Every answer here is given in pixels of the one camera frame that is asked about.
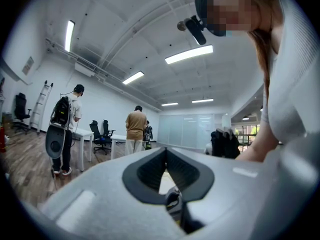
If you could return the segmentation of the white ceiling pipe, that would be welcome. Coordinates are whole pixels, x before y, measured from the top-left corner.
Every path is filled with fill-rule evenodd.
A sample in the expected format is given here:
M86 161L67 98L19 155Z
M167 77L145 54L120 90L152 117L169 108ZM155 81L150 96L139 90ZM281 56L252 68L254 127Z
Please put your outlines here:
M45 39L46 42L46 48L48 53L53 53L55 55L60 56L61 58L73 63L75 65L77 58L83 57L77 55L74 52L67 52L64 47L54 41L51 41L49 38ZM95 75L89 78L97 80L99 83L107 86L108 88L126 96L127 98L131 98L135 101L141 102L144 106L156 111L161 112L160 105L158 102L152 98L148 97L145 93L143 93L141 90L132 87L130 85L125 85L122 83L121 79L116 77L111 72L104 70L97 66L94 63L91 63L96 66Z

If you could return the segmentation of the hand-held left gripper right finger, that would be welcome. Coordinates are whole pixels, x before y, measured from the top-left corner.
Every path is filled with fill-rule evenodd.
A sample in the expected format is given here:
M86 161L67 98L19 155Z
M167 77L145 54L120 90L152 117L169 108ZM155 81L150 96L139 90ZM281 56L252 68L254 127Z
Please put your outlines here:
M318 135L299 137L263 163L168 149L190 237L316 237Z

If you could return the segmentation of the silver ladder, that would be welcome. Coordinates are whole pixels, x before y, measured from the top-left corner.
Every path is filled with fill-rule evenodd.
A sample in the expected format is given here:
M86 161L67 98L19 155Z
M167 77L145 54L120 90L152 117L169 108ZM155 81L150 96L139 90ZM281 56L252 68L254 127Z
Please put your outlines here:
M38 135L42 129L45 107L53 86L54 83L49 84L47 80L44 82L30 116L28 128L36 130Z

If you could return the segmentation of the red fire extinguisher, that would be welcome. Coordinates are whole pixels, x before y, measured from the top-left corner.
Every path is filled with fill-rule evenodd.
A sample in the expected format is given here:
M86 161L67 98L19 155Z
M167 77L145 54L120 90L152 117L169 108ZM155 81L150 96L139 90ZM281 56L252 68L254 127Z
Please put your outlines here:
M5 129L1 125L0 126L0 153L6 152L6 136L5 136Z

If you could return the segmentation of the white air conditioner unit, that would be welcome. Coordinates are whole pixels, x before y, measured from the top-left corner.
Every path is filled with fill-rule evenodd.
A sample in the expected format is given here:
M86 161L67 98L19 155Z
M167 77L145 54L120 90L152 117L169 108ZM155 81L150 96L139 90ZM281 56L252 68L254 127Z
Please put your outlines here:
M92 77L96 73L96 66L85 59L78 57L75 61L74 68L79 73Z

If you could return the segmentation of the white desk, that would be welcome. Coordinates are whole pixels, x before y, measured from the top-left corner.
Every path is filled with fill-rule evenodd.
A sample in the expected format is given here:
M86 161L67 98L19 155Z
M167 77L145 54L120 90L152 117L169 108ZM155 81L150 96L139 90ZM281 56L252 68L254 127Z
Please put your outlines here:
M77 168L83 172L85 170L84 167L84 158L87 158L88 162L92 162L92 150L93 150L93 138L94 133L92 131L84 130L84 129L74 129L73 130L74 136L79 138L79 148L77 154ZM89 138L89 152L88 155L85 156L84 154L84 143L85 138Z
M115 158L116 143L117 142L125 143L126 142L126 136L125 135L113 134L110 138L111 138L110 159L113 160Z

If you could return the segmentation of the person's right forearm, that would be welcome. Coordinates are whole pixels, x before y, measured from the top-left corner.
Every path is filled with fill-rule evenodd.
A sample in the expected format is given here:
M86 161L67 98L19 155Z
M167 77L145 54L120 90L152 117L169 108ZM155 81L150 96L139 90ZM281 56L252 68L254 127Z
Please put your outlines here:
M236 158L236 160L262 163L267 154L278 146L278 143L279 141L274 136L270 125L262 120L255 140L246 151L242 152Z

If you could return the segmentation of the grey oval pad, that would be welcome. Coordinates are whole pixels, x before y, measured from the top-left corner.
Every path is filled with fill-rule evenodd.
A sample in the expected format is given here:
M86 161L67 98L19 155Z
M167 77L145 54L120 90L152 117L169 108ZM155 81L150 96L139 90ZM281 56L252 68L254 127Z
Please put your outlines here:
M62 155L66 130L58 124L50 124L45 137L45 149L48 156L58 159Z

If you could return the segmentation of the person's grey sweater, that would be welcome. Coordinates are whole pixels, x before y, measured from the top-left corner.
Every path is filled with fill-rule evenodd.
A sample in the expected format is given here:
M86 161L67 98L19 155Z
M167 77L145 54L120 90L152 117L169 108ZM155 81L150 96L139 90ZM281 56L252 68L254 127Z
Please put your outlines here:
M263 94L261 120L282 144L305 134L290 93L313 67L320 69L320 38L295 0L279 0L283 33L279 51L269 55L269 92Z

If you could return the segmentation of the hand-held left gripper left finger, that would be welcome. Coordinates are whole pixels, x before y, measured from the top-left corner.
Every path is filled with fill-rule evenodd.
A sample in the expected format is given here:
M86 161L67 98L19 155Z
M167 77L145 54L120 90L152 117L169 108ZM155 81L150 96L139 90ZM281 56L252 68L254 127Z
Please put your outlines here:
M141 151L99 163L53 194L40 209L59 228L86 240L179 240L186 234L163 205L145 204L122 175Z

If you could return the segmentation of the wall poster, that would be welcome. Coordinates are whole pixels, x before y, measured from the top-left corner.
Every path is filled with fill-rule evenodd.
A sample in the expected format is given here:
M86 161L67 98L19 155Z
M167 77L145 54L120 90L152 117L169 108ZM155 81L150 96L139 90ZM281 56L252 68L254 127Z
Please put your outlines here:
M29 74L33 65L34 65L34 59L30 56L22 69L22 72L25 76Z

